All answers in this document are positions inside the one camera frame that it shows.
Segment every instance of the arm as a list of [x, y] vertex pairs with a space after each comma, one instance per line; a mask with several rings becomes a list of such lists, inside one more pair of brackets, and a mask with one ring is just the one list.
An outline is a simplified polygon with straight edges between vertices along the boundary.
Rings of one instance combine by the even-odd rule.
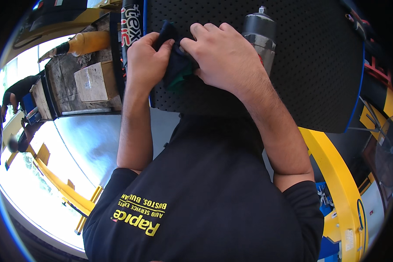
[[158, 33], [150, 33], [128, 49], [128, 70], [122, 108], [121, 133], [116, 163], [140, 173], [153, 159], [148, 96], [162, 80], [174, 41], [166, 41], [156, 52], [152, 45]]
[[285, 191], [298, 182], [314, 181], [304, 140], [252, 45], [226, 23], [219, 28], [193, 24], [190, 31], [196, 41], [184, 38], [181, 46], [198, 62], [195, 74], [246, 106], [276, 173], [274, 184]]
[[23, 131], [25, 132], [26, 140], [28, 141], [28, 143], [30, 143], [33, 139], [33, 133], [31, 132], [31, 129], [27, 125], [25, 125], [25, 123], [26, 123], [25, 118], [22, 118], [21, 125], [23, 128]]
[[13, 113], [16, 114], [19, 102], [16, 100], [16, 96], [15, 96], [14, 93], [10, 94], [10, 102], [11, 102], [12, 107], [13, 107]]

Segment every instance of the hand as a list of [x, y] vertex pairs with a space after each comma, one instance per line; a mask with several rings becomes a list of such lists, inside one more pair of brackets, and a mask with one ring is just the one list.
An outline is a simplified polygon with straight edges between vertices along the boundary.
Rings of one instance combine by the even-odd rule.
[[259, 81], [269, 82], [256, 50], [231, 25], [192, 24], [196, 41], [181, 40], [182, 48], [198, 62], [194, 73], [207, 85], [224, 89], [241, 99]]
[[167, 40], [156, 52], [152, 45], [158, 37], [159, 33], [152, 32], [134, 42], [128, 49], [126, 91], [138, 92], [147, 97], [165, 75], [175, 40]]

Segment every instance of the cardboard box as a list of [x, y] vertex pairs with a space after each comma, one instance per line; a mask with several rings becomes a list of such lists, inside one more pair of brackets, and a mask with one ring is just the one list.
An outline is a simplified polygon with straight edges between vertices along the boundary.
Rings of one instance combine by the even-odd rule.
[[112, 61], [85, 67], [74, 73], [74, 79], [81, 102], [104, 102], [118, 95]]

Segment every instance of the label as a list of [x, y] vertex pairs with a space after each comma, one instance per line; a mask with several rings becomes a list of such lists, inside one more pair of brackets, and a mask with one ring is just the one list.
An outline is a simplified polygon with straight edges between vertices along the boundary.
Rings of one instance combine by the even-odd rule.
[[135, 226], [142, 229], [147, 236], [154, 236], [166, 214], [167, 203], [149, 200], [137, 195], [123, 194], [118, 201], [118, 208], [110, 217], [122, 226]]
[[121, 14], [125, 13], [125, 19], [121, 19], [121, 25], [126, 25], [126, 28], [121, 28], [121, 46], [129, 47], [141, 38], [141, 25], [138, 19], [141, 14], [138, 5], [133, 5], [132, 8], [128, 7], [131, 6], [121, 9]]
[[345, 251], [349, 251], [354, 248], [354, 232], [352, 229], [345, 230]]

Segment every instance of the left hand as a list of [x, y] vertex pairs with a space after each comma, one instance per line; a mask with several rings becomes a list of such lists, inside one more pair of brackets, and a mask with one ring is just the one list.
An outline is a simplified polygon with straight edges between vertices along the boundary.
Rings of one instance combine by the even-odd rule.
[[134, 42], [128, 49], [126, 93], [147, 97], [165, 75], [175, 41], [167, 40], [156, 52], [152, 45], [158, 37], [159, 33], [152, 32]]

